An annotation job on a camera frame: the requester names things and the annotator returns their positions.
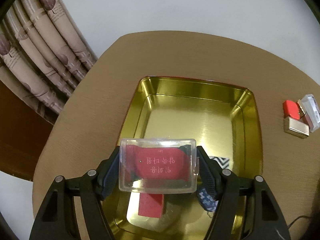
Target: barcode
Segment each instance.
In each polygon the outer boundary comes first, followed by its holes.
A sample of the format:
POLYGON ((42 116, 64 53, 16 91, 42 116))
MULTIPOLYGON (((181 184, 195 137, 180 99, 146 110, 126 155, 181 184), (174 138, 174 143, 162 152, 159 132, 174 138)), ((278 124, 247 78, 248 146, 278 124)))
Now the barcode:
POLYGON ((317 123, 320 123, 320 117, 319 117, 318 111, 315 111, 315 116, 316 116, 316 119, 317 119, 317 123))

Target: white floor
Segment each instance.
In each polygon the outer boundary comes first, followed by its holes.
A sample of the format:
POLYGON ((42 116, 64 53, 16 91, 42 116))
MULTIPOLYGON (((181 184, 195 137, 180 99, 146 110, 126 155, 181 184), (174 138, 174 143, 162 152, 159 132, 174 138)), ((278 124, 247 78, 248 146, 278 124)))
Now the white floor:
MULTIPOLYGON (((320 85, 320 25, 304 0, 63 0, 97 57, 150 30, 215 34, 265 49, 320 85)), ((0 211, 20 240, 32 226, 32 183, 0 172, 0 211)))

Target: chevron pattern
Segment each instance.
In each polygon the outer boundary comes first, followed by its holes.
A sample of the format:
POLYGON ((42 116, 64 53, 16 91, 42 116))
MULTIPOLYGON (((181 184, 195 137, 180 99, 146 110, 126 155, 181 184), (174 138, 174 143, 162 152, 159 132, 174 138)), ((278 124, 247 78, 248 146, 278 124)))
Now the chevron pattern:
POLYGON ((229 168, 229 158, 224 158, 224 157, 216 157, 216 156, 209 156, 210 159, 215 160, 221 168, 227 169, 229 168))

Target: red object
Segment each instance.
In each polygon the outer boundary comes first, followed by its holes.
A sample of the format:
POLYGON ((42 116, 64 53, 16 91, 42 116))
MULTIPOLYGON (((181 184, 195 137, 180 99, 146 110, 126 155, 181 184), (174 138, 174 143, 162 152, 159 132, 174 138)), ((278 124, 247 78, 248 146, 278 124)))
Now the red object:
POLYGON ((160 218, 163 213, 164 195, 140 193, 139 216, 160 218))
POLYGON ((283 112, 284 117, 290 116, 293 119, 299 120, 299 108, 297 104, 291 100, 286 100, 283 102, 283 112))
POLYGON ((132 172, 142 179, 189 180, 190 156, 177 147, 144 148, 126 145, 126 175, 132 172))

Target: gold metal tray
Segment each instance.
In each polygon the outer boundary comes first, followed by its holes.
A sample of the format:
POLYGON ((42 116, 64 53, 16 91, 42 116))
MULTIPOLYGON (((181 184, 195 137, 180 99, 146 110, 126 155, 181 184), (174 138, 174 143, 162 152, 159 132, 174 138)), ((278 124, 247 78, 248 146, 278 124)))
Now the gold metal tray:
MULTIPOLYGON (((262 143, 253 93, 224 83, 185 78, 143 78, 132 98, 122 138, 194 138, 208 155, 230 158, 238 176, 262 173, 262 143)), ((245 198, 239 198, 232 238, 239 237, 245 198)), ((196 194, 165 195, 161 218, 138 215, 139 193, 116 187, 104 204, 116 239, 202 240, 213 213, 196 194)))

